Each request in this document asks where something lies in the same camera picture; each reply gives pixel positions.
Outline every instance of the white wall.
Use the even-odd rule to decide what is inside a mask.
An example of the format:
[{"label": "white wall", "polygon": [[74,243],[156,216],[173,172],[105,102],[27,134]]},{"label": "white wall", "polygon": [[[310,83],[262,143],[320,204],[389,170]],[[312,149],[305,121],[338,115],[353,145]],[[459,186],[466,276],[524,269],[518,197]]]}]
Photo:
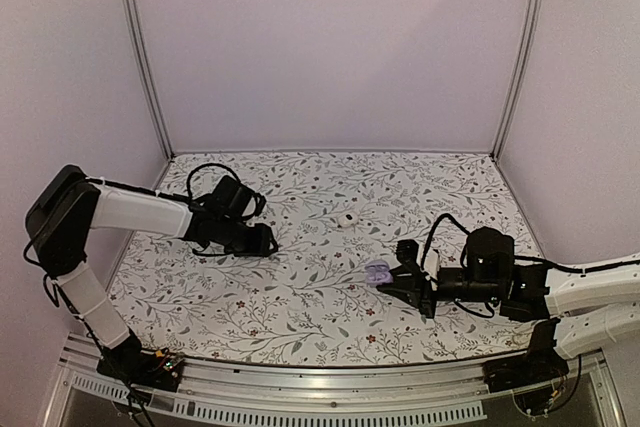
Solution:
[{"label": "white wall", "polygon": [[178,151],[488,152],[526,0],[139,0]]},{"label": "white wall", "polygon": [[[546,255],[640,251],[640,0],[543,0],[502,159]],[[640,425],[638,339],[605,351]]]},{"label": "white wall", "polygon": [[[0,424],[35,425],[70,325],[26,264],[24,215],[66,163],[149,185],[163,161],[121,0],[0,0]],[[122,235],[96,233],[103,279]]]}]

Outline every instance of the table surface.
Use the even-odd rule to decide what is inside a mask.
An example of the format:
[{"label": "table surface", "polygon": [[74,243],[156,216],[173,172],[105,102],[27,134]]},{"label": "table surface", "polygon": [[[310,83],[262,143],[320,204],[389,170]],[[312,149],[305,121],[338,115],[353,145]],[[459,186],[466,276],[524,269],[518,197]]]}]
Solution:
[{"label": "table surface", "polygon": [[[110,297],[148,347],[254,363],[364,366],[527,346],[529,323],[480,319],[452,304],[439,305],[435,319],[422,319],[365,283],[368,261],[395,266],[397,240],[424,240],[444,212],[470,230],[488,225],[512,235],[518,253],[539,254],[488,156],[187,154],[172,161],[161,190],[184,193],[188,173],[205,162],[228,165],[266,196],[257,221],[272,227],[280,251],[268,259],[201,258],[191,252],[194,245],[136,233]],[[211,191],[223,174],[195,176],[196,195]],[[336,218],[344,213],[355,213],[358,223],[339,227]],[[455,227],[441,224],[433,247],[443,266],[457,266],[464,242]]]}]

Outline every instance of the back wall panel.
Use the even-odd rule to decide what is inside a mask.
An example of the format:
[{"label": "back wall panel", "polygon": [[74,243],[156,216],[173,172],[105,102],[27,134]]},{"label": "back wall panel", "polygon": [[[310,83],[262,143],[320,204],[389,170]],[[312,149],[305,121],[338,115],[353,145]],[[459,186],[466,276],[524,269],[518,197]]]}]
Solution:
[{"label": "back wall panel", "polygon": [[526,0],[138,0],[179,152],[489,151]]}]

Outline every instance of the purple object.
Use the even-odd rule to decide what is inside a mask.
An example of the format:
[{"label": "purple object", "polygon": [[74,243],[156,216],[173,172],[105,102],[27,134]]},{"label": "purple object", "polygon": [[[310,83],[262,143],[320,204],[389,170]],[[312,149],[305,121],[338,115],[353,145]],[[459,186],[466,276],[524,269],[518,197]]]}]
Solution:
[{"label": "purple object", "polygon": [[367,285],[375,287],[376,285],[390,284],[393,282],[393,276],[389,272],[389,264],[384,260],[372,260],[364,266],[367,273]]}]

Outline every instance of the metal corner post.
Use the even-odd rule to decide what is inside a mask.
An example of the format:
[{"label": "metal corner post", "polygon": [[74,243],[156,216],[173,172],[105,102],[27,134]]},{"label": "metal corner post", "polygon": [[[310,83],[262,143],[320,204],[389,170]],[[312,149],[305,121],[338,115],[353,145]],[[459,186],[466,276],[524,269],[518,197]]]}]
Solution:
[{"label": "metal corner post", "polygon": [[536,25],[538,23],[541,4],[542,0],[528,0],[527,2],[527,10],[524,28],[522,30],[522,38],[520,39],[520,47],[518,49],[518,56],[513,70],[513,75],[511,76],[511,82],[509,84],[502,118],[500,119],[500,127],[498,128],[498,133],[493,143],[493,149],[491,150],[491,156],[496,160],[496,162],[500,161],[500,157],[502,156],[507,142],[507,137],[509,135],[509,129],[513,122],[513,116],[516,111],[518,98],[520,97],[520,91],[522,90],[522,84],[527,70],[527,63],[529,62],[531,49],[533,47],[533,39],[535,36]]},{"label": "metal corner post", "polygon": [[158,101],[158,93],[153,81],[153,76],[151,75],[151,65],[142,35],[138,6],[136,0],[122,0],[122,2],[124,4],[124,12],[127,18],[127,25],[129,26],[131,43],[133,45],[136,63],[138,64],[140,80],[147,100],[149,113],[151,114],[153,127],[156,131],[162,153],[169,160],[174,157],[174,150],[171,145],[171,140],[169,139],[169,132],[160,108],[160,102]]}]

